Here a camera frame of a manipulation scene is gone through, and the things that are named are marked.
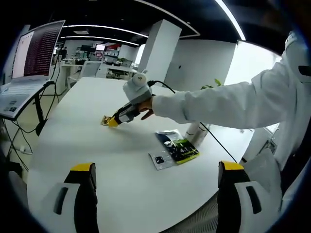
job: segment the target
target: white floor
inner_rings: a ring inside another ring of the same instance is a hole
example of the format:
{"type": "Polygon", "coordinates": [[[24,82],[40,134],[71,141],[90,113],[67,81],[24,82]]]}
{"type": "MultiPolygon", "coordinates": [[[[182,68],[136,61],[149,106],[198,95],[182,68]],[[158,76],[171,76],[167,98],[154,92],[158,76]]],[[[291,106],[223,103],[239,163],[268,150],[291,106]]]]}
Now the white floor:
{"type": "MultiPolygon", "coordinates": [[[[64,95],[67,93],[67,91],[65,91],[61,96],[59,96],[59,100],[61,100],[64,95]]],[[[42,96],[41,98],[41,108],[43,111],[43,116],[46,116],[46,113],[48,112],[51,103],[53,100],[53,96],[42,96]]],[[[49,113],[49,115],[52,113],[53,109],[57,106],[58,101],[57,98],[55,98],[52,109],[49,113]]],[[[21,128],[23,128],[25,131],[31,131],[33,130],[37,125],[38,125],[38,116],[36,113],[36,109],[35,109],[35,105],[33,105],[32,103],[30,103],[25,110],[22,112],[22,114],[18,117],[18,123],[21,126],[21,128]]],[[[29,142],[30,146],[32,147],[32,150],[35,150],[37,144],[38,144],[38,136],[36,135],[35,131],[32,133],[24,133],[27,141],[29,142]]],[[[20,148],[21,146],[24,146],[26,148],[27,151],[29,151],[29,147],[27,145],[27,143],[25,142],[25,139],[22,136],[21,130],[18,131],[15,139],[14,139],[14,146],[16,148],[20,148]]],[[[31,155],[28,154],[24,154],[22,152],[18,151],[18,154],[20,156],[20,158],[23,160],[23,162],[26,164],[27,167],[29,167],[30,162],[31,162],[31,155]]],[[[11,149],[10,152],[10,161],[12,162],[17,162],[20,163],[20,160],[18,159],[15,151],[13,149],[11,149]]],[[[28,176],[28,172],[24,169],[23,165],[21,164],[22,168],[23,168],[23,173],[22,173],[22,178],[24,180],[24,182],[27,183],[27,176],[28,176]]]]}

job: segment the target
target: yellow tip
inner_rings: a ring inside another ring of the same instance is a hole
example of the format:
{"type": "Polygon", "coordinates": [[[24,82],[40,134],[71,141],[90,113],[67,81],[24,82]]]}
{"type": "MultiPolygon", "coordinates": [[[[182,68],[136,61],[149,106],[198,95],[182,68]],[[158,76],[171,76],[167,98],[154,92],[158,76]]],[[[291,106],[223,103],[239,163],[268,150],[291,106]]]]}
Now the yellow tip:
{"type": "Polygon", "coordinates": [[[111,118],[111,120],[108,122],[109,127],[117,127],[119,124],[116,122],[115,118],[111,118]]]}

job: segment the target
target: white cylinder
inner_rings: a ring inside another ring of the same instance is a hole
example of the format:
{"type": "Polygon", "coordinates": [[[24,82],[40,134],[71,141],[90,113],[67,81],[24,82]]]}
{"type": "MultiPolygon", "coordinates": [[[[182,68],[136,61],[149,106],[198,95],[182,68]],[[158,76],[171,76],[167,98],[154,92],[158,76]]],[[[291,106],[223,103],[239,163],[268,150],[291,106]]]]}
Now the white cylinder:
{"type": "MultiPolygon", "coordinates": [[[[208,129],[210,129],[210,124],[204,124],[208,129]]],[[[204,138],[206,137],[208,131],[201,125],[201,123],[192,123],[188,130],[186,131],[185,138],[188,139],[196,148],[198,148],[204,138]]]]}

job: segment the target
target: white lab coat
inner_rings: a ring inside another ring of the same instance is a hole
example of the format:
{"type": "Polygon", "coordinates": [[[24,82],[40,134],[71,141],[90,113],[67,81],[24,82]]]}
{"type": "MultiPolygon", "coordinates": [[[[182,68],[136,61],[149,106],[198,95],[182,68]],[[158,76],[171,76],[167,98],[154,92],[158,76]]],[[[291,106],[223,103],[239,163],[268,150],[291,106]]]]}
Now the white lab coat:
{"type": "Polygon", "coordinates": [[[302,83],[294,75],[284,52],[279,63],[255,76],[251,84],[243,82],[154,96],[152,108],[156,116],[169,117],[178,123],[201,121],[238,129],[284,121],[275,153],[282,170],[306,132],[311,116],[311,84],[302,83]]]}

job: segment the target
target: person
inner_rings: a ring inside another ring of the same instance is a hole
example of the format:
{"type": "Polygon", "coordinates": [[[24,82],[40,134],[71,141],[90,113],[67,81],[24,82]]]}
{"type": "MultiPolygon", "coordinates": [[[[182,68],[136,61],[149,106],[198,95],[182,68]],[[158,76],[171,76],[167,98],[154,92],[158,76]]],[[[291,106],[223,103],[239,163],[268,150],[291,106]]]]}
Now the person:
{"type": "MultiPolygon", "coordinates": [[[[311,116],[311,73],[307,48],[290,33],[280,62],[256,75],[251,83],[153,96],[138,108],[178,123],[203,122],[238,129],[282,124],[282,139],[275,152],[280,171],[299,148],[311,116]]],[[[293,178],[284,181],[283,193],[293,178]]]]}
{"type": "Polygon", "coordinates": [[[64,47],[64,49],[60,50],[59,55],[62,56],[62,59],[65,59],[67,56],[67,47],[64,47]]]}

